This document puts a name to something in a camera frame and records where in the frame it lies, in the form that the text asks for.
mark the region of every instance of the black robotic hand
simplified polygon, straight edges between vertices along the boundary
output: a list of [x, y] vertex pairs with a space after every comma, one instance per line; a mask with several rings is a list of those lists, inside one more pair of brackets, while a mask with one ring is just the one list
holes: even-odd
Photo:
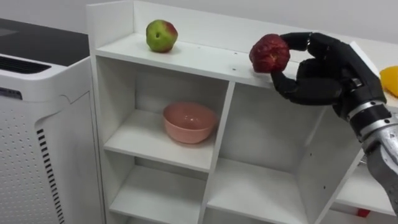
[[385, 103], [380, 80], [350, 45], [320, 33], [281, 35], [290, 50], [307, 50], [314, 58], [300, 63], [296, 80], [282, 72], [271, 73], [276, 90], [301, 105], [333, 105], [337, 115], [369, 101]]

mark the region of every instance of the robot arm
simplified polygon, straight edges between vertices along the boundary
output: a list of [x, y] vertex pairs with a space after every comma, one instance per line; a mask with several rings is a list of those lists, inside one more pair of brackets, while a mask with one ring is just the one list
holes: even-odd
[[281, 35], [291, 50], [307, 50], [296, 80], [272, 72], [275, 89], [301, 105], [332, 105], [349, 122], [368, 156], [371, 175], [398, 215], [398, 119], [386, 107], [379, 78], [350, 45], [324, 34]]

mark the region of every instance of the bowl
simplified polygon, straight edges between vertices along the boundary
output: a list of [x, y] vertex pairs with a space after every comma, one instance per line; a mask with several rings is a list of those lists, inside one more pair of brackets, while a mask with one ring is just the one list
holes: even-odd
[[202, 142], [213, 132], [216, 114], [198, 103], [178, 102], [168, 105], [163, 111], [167, 134], [186, 144]]

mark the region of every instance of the white wall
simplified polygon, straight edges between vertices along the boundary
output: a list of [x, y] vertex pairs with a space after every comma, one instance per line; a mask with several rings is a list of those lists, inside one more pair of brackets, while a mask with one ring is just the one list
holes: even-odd
[[[85, 32], [85, 5], [107, 1], [0, 0], [0, 17]], [[145, 1], [398, 43], [396, 0]]]

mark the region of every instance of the shelf compartment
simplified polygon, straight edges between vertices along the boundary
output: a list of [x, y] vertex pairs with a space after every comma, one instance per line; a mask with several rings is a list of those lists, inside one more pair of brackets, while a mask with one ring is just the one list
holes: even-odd
[[[95, 53], [102, 57], [248, 85], [270, 87], [272, 83], [271, 76], [257, 75], [253, 71], [247, 53], [177, 41], [170, 53], [158, 54], [149, 50], [146, 37], [141, 34], [131, 34], [96, 49]], [[298, 65], [297, 62], [289, 62], [285, 74], [295, 77]]]
[[365, 218], [348, 215], [333, 210], [328, 211], [321, 224], [368, 224]]
[[278, 224], [307, 224], [293, 175], [219, 159], [207, 206]]
[[337, 203], [395, 215], [386, 191], [371, 176], [366, 166], [358, 166], [337, 196]]
[[135, 110], [105, 143], [106, 150], [120, 152], [202, 172], [210, 169], [212, 137], [198, 145], [175, 142], [165, 132], [163, 116]]
[[[138, 218], [130, 218], [127, 224], [158, 224], [158, 223]], [[205, 219], [203, 221], [203, 224], [270, 224], [270, 223], [208, 208], [206, 209]]]
[[202, 180], [135, 166], [109, 209], [150, 222], [196, 224], [204, 190]]

